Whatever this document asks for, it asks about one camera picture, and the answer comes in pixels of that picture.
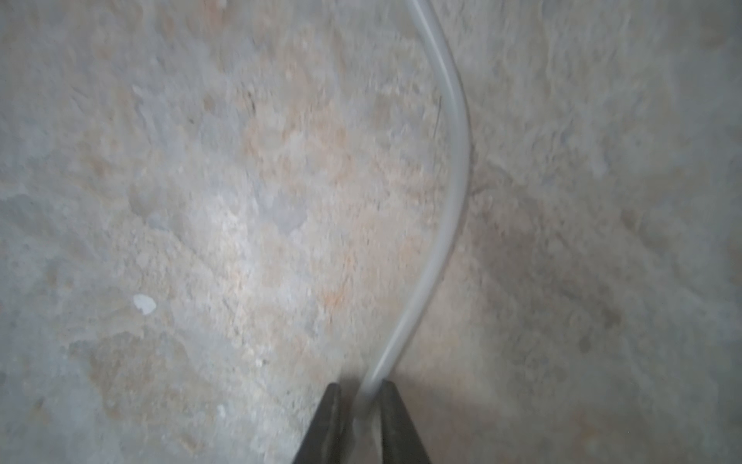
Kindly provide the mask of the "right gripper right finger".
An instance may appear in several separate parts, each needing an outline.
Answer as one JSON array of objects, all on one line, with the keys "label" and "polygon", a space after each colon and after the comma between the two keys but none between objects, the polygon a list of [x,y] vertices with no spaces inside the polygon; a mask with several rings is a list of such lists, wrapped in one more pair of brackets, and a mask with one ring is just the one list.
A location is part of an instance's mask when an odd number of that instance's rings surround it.
[{"label": "right gripper right finger", "polygon": [[431,464],[414,422],[394,382],[382,382],[378,395],[382,464]]}]

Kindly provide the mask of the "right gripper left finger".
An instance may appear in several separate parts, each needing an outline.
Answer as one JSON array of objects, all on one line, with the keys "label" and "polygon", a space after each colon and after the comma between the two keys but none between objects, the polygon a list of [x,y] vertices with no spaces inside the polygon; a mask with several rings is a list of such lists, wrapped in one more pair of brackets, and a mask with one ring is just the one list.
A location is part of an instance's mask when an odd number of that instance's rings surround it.
[{"label": "right gripper left finger", "polygon": [[338,464],[343,434],[341,386],[330,383],[315,410],[293,464]]}]

